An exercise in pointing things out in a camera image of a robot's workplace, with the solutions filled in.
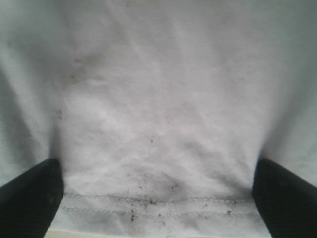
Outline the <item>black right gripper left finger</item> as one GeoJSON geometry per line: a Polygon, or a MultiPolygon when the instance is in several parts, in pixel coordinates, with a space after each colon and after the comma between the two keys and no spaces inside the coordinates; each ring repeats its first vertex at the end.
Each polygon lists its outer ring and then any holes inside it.
{"type": "Polygon", "coordinates": [[[60,162],[47,159],[0,188],[0,236],[43,238],[60,206],[60,162]]]}

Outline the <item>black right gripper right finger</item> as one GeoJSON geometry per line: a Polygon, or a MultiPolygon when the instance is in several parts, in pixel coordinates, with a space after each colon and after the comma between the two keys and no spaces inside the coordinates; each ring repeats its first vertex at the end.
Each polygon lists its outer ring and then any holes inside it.
{"type": "Polygon", "coordinates": [[[273,238],[317,236],[317,188],[291,171],[259,160],[252,196],[273,238]]]}

